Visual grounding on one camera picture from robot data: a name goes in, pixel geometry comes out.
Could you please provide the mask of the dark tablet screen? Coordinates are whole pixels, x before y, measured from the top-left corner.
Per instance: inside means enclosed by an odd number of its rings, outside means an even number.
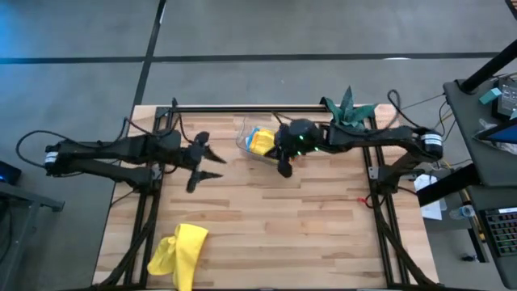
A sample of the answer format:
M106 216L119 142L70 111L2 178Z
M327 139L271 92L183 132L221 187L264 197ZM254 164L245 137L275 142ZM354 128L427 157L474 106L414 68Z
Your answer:
M517 144L517 118L507 120L501 124L491 124L483 119L480 119L478 122L480 131L475 133L476 139Z

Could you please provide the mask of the black metal pole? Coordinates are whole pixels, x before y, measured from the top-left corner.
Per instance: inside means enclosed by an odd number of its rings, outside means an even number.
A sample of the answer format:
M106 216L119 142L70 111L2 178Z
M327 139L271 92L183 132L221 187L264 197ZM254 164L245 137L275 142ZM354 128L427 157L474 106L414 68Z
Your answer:
M484 64L478 71L465 79L460 90L466 94L474 92L483 82L517 58L517 39L504 48L498 55Z

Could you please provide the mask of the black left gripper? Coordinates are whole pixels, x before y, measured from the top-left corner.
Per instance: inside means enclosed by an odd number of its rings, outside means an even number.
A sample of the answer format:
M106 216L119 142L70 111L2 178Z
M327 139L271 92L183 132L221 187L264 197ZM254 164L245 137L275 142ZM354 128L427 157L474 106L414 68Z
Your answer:
M186 187L186 191L188 193L193 193L196 185L203 180L222 177L222 174L199 170L203 156L207 160L226 164L226 161L219 155L215 154L209 145L204 146L203 141L194 141L187 148L183 148L183 160L179 167L191 172Z

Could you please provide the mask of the black support beam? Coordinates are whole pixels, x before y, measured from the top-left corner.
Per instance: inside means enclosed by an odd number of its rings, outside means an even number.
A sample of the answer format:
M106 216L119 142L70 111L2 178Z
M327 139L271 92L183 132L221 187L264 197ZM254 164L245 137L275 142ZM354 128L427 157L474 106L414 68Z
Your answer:
M438 180L416 191L418 202L421 207L431 204L437 200L448 196L453 192L458 192L472 185L480 185L481 180L477 169L473 163L453 171L450 175Z

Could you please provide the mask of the black device with blue light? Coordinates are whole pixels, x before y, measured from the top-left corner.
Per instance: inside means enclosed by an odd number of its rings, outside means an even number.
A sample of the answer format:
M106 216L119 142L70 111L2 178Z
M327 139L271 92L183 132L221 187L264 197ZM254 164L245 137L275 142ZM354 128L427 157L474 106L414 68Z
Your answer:
M19 182L22 171L6 162L0 161L0 183L16 185Z

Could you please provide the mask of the black side desk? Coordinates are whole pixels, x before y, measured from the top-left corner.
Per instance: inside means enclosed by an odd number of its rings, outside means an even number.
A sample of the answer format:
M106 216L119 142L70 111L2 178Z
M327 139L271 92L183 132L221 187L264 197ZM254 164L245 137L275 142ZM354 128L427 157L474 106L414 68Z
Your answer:
M517 155L474 139L474 135L481 130L480 119L489 124L499 123L491 116L491 106L479 102L479 98L492 86L492 82L485 82L470 95L462 92L455 81L443 85L446 99L480 180L480 183L467 187L473 207L479 215L495 209L513 208L517 211Z

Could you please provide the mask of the white paper sheet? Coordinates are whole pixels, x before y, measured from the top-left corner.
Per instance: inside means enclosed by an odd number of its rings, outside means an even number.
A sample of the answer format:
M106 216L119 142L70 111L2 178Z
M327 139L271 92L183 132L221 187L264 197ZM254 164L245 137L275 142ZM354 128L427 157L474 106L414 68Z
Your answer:
M436 183L438 180L433 175L422 174L414 181L414 189L416 191L422 190L423 188ZM426 219L441 221L443 219L442 212L447 209L445 199L442 198L421 208L422 217Z

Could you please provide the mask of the small teal box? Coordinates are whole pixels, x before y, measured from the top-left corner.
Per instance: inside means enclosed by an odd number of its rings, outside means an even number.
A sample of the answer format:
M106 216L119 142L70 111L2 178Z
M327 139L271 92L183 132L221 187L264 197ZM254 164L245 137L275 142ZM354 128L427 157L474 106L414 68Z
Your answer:
M495 99L497 99L501 95L502 95L502 92L497 87L495 87L495 88L488 90L483 96L481 96L479 98L479 102L481 104L486 105L486 104L493 102Z

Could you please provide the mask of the artificial green plant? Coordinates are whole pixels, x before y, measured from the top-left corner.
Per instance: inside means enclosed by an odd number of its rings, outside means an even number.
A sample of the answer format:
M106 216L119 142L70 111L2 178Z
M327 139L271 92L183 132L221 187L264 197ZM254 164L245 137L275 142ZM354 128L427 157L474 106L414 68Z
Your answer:
M322 97L320 104L332 114L331 123L356 131L366 129L364 120L369 117L374 117L375 109L378 106L377 103L373 103L356 107L350 86L346 89L339 105L336 105L332 99L327 97Z

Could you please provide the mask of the clear water bottle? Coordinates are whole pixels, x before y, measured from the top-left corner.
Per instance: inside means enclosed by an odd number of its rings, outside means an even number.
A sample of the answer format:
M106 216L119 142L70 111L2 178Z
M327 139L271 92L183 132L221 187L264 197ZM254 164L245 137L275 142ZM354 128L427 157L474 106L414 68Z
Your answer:
M458 209L453 209L449 213L449 217L453 220L470 219L476 215L476 211L472 205L462 205Z

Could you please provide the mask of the clear plastic bin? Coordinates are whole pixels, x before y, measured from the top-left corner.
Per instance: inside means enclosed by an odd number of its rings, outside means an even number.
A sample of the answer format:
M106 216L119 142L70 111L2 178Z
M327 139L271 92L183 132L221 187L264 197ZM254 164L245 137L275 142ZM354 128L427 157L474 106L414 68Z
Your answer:
M259 118L259 117L247 116L243 119L240 132L237 135L236 146L241 151L241 154L244 157L251 159L251 160L258 161L258 162L264 162L268 165L276 166L278 164L278 160L275 158L275 156L271 157L271 156L268 156L267 154L265 154L265 155L253 154L246 150L245 138L246 138L246 136L248 136L250 134L250 132L254 128L270 129L270 130L274 131L275 133L277 133L278 129L279 129L278 126L275 127L272 124L271 119L267 120L267 119L263 119L263 118Z

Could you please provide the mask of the keyboard with coloured keys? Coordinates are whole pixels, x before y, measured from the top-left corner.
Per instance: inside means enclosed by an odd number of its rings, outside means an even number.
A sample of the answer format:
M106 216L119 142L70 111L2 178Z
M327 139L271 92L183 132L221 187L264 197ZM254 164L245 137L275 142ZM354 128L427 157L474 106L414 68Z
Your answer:
M482 210L481 220L498 257L517 255L517 207Z

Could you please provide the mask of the black electronic device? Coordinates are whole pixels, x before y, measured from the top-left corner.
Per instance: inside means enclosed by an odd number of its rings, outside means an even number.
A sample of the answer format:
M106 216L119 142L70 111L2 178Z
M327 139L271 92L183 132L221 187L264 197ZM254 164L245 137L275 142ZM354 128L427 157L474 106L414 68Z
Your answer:
M517 111L517 81L505 77L500 78L496 85L501 95L492 103L492 116L499 120L509 120Z

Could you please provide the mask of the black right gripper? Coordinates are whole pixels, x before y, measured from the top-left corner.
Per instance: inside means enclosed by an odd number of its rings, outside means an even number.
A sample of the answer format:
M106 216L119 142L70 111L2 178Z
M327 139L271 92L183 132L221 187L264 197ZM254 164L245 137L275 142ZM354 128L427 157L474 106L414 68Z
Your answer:
M275 134L275 152L279 160L277 171L284 178L291 177L290 160L315 151L322 141L322 130L311 120L296 119L289 124L281 124Z

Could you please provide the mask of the yellow microfiber towel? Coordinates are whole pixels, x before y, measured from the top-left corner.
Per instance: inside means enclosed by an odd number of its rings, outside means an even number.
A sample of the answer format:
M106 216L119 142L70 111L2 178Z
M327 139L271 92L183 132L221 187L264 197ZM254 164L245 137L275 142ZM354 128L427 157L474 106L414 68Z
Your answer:
M265 155L275 146L275 132L265 128L254 128L256 130L251 142L251 153Z
M192 291L195 270L208 230L192 224L179 224L174 234L163 238L152 259L147 264L147 271L153 276L172 275L172 281L178 291Z

